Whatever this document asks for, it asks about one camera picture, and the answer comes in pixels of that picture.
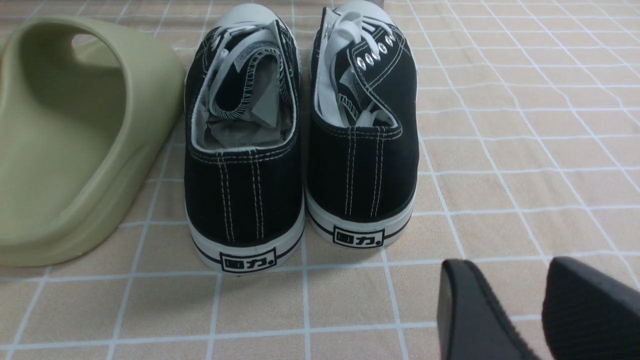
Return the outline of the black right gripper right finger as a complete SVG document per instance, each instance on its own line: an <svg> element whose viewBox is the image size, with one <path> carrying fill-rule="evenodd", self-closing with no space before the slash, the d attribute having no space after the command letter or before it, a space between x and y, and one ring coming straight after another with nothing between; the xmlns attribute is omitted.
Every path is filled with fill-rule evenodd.
<svg viewBox="0 0 640 360"><path fill-rule="evenodd" d="M639 292L573 257L551 260L541 319L556 360L640 357Z"/></svg>

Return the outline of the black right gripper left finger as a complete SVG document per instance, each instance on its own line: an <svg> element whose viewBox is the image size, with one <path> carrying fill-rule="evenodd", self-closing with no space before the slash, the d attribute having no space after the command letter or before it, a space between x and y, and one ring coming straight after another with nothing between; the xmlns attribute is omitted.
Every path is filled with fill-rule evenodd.
<svg viewBox="0 0 640 360"><path fill-rule="evenodd" d="M537 360L471 260L441 264L436 315L442 360Z"/></svg>

